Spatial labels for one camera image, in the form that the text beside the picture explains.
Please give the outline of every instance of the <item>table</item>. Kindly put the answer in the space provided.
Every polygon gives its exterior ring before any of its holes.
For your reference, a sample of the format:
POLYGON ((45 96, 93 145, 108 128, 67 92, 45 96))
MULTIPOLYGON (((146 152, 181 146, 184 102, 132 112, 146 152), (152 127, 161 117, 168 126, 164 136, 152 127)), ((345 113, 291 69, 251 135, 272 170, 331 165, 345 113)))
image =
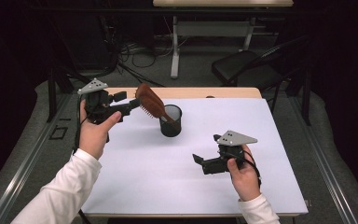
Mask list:
MULTIPOLYGON (((108 89, 110 93, 123 90, 108 89)), ((109 132, 110 142, 100 159, 103 169, 82 207, 84 213, 91 217, 240 217, 239 197, 229 173, 204 175, 192 158, 192 154, 216 158, 213 135, 227 130, 258 139, 250 148, 262 176, 261 190, 277 214, 308 213, 267 102, 257 89, 152 90, 164 104, 182 108, 181 133, 165 137, 158 119, 133 109, 109 132), (205 98, 208 95, 219 98, 205 98)), ((129 97, 133 94, 134 88, 129 88, 129 97)))
MULTIPOLYGON (((291 7, 292 0, 154 0, 155 7, 291 7)), ((243 50, 249 48, 255 18, 248 21, 178 21, 173 16, 173 56, 171 78, 178 78, 178 36, 245 36, 243 50)))

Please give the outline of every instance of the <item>brush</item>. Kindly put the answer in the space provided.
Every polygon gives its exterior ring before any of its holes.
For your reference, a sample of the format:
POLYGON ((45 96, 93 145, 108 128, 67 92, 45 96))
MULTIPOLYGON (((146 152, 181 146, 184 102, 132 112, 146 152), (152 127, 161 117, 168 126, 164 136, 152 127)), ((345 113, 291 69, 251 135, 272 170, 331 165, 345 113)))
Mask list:
POLYGON ((138 86, 135 93, 135 98, 141 101, 141 108, 146 114, 154 118, 165 118, 168 123, 172 124, 175 129, 180 129, 178 124, 173 120, 167 112, 165 112, 164 103, 161 99, 150 89, 150 87, 144 83, 138 86))

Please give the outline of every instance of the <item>dark background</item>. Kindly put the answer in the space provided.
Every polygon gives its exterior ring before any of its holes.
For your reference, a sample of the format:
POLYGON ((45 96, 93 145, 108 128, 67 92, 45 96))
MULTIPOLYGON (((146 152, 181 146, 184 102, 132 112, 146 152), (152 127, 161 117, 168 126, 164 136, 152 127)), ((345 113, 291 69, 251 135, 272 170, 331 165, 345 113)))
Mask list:
MULTIPOLYGON (((277 43, 311 36, 304 55, 312 66, 312 91, 325 101, 337 150, 358 180, 358 0, 296 0, 294 8, 323 14, 291 16, 277 43)), ((29 1, 43 7, 152 7, 150 1, 29 1)), ((166 34, 160 16, 113 16, 113 45, 104 40, 101 18, 49 16, 24 11, 24 2, 0 1, 0 169, 16 145, 36 101, 34 88, 53 68, 115 67, 115 43, 128 37, 153 48, 153 35, 166 34)))

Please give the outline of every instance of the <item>white long sleeve shirt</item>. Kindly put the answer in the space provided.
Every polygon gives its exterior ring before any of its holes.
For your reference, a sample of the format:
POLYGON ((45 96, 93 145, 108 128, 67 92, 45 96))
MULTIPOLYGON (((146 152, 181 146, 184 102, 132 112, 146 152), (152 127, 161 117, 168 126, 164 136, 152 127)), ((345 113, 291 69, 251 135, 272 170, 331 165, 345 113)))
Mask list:
POLYGON ((271 204, 263 194, 248 202, 239 200, 238 207, 248 224, 280 223, 279 217, 272 210, 271 204))
MULTIPOLYGON (((71 223, 89 197, 101 167, 90 154, 78 149, 56 177, 40 190, 12 223, 71 223)), ((239 208, 249 224, 279 223, 279 218, 264 195, 249 202, 239 202, 239 208)))

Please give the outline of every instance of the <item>black metal bar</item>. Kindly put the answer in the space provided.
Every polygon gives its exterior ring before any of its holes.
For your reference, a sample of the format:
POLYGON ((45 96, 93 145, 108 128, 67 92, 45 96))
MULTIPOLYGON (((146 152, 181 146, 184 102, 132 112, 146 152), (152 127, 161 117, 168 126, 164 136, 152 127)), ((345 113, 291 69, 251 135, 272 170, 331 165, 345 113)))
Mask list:
POLYGON ((76 13, 76 14, 115 14, 130 15, 159 15, 159 16, 309 16, 322 15, 324 11, 308 11, 292 7, 151 7, 151 8, 68 8, 68 7, 27 7, 41 13, 76 13))
POLYGON ((54 71, 51 68, 50 74, 48 76, 48 121, 50 123, 51 120, 57 113, 57 98, 56 98, 56 85, 55 85, 55 78, 54 78, 54 71))
POLYGON ((303 86, 301 115, 304 121, 309 126, 310 126, 310 82, 311 82, 311 72, 310 72, 310 68, 307 67, 306 75, 304 79, 304 86, 303 86))

